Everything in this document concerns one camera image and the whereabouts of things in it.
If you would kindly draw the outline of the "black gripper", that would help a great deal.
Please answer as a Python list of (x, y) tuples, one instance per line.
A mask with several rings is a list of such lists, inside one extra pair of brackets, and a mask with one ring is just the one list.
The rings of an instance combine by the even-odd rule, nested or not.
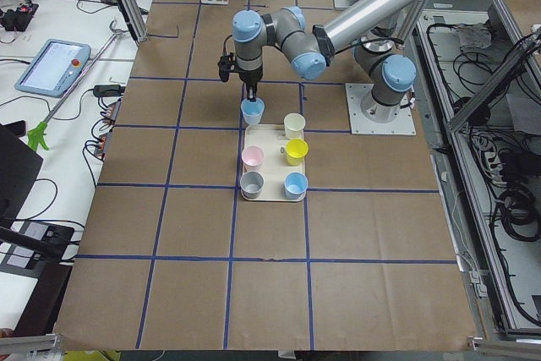
[(233, 52), (223, 54), (218, 63), (218, 73), (222, 82), (227, 82), (231, 74), (238, 74), (239, 78), (250, 85), (247, 89), (247, 99), (256, 101), (257, 84), (263, 77), (263, 60), (259, 55), (256, 59), (244, 60)]

